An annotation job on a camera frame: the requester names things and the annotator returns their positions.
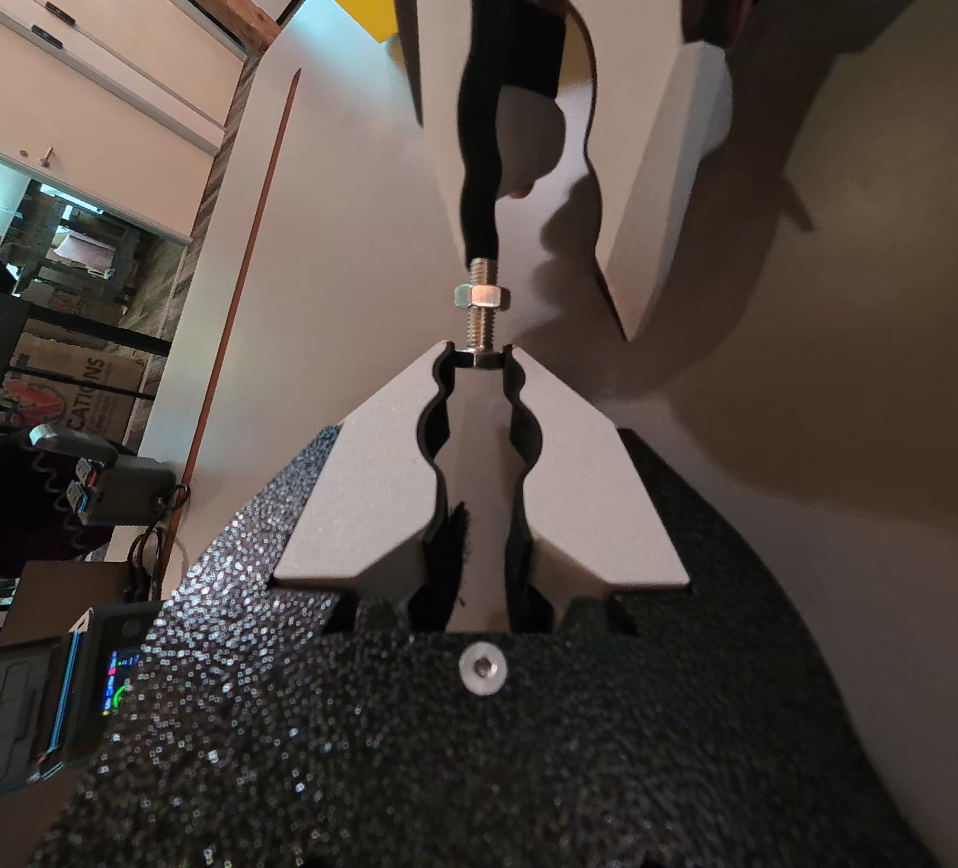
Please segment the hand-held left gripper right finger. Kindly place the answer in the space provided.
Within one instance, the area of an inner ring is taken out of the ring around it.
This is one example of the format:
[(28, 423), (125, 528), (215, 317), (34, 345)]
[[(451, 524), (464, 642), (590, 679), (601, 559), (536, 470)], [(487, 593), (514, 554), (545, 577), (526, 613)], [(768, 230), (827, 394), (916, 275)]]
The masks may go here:
[(684, 589), (690, 577), (616, 425), (521, 348), (504, 388), (518, 487), (520, 579), (551, 606), (638, 590)]

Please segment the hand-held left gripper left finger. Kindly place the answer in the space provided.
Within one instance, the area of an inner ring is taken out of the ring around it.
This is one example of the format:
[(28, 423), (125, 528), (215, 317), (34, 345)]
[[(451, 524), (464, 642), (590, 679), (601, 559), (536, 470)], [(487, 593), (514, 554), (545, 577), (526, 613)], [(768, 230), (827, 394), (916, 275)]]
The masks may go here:
[(441, 341), (338, 427), (281, 554), (279, 587), (352, 591), (393, 603), (457, 596), (457, 533), (437, 456), (449, 442), (456, 365)]

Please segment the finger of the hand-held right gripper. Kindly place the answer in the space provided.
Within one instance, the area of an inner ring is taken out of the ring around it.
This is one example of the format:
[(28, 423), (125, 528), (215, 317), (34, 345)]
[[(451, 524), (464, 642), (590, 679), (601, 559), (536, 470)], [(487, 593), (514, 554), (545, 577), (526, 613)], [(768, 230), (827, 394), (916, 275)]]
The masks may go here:
[(601, 197), (595, 258), (627, 340), (674, 261), (701, 161), (728, 135), (725, 49), (685, 42), (681, 0), (568, 0), (588, 36), (593, 108), (585, 157)]
[(394, 0), (416, 116), (465, 263), (499, 257), (496, 204), (563, 153), (566, 0)]

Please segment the silver hex bolt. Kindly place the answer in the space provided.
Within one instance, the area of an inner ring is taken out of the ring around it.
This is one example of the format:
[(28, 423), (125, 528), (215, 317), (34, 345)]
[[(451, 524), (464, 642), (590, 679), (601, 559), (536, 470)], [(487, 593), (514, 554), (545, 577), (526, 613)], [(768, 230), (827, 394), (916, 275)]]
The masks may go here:
[[(496, 260), (476, 258), (469, 266), (469, 280), (465, 284), (499, 285)], [(456, 367), (470, 370), (498, 370), (503, 365), (503, 354), (494, 345), (495, 322), (499, 312), (490, 309), (461, 309), (467, 312), (466, 347), (455, 352)]]

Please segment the black battery charger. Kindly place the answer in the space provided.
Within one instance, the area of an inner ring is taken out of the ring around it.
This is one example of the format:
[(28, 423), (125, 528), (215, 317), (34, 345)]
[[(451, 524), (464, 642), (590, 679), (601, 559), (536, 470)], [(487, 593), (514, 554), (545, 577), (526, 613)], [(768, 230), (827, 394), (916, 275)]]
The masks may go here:
[[(88, 435), (53, 424), (27, 433), (26, 445), (35, 456), (31, 467), (44, 476), (44, 490), (54, 507), (76, 515), (82, 526), (150, 526), (183, 505), (188, 490), (175, 472), (149, 457), (122, 454), (102, 436)], [(72, 458), (73, 476), (56, 482), (46, 455)]]

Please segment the printed cardboard box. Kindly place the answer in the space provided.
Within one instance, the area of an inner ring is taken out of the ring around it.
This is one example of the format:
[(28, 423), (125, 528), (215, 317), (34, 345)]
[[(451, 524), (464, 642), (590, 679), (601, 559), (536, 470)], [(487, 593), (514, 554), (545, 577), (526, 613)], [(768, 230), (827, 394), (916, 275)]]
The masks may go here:
[(1, 393), (2, 425), (31, 429), (51, 423), (123, 443), (136, 399), (91, 383), (139, 391), (145, 365), (102, 349), (22, 335)]

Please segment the white door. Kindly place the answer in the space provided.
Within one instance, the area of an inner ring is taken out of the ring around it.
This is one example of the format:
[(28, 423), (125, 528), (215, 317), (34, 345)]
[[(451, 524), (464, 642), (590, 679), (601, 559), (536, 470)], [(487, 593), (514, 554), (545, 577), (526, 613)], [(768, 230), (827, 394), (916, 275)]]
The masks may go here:
[(243, 59), (174, 0), (31, 0), (220, 127)]
[(1, 0), (2, 162), (188, 243), (223, 127), (36, 0)]

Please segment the metal storage shelf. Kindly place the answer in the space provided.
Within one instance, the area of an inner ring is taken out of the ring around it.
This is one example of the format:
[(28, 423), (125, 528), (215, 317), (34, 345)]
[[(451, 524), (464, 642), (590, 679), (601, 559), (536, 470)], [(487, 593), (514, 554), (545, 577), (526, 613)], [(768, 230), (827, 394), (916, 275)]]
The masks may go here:
[(169, 353), (185, 244), (39, 180), (2, 191), (2, 338)]

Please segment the black portable power station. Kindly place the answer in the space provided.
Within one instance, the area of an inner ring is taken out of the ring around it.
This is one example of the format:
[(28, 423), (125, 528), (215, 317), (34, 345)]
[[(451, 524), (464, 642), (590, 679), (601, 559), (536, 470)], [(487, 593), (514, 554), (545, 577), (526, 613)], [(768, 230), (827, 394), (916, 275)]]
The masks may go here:
[(88, 756), (141, 667), (162, 601), (87, 610), (65, 635), (2, 648), (1, 792)]

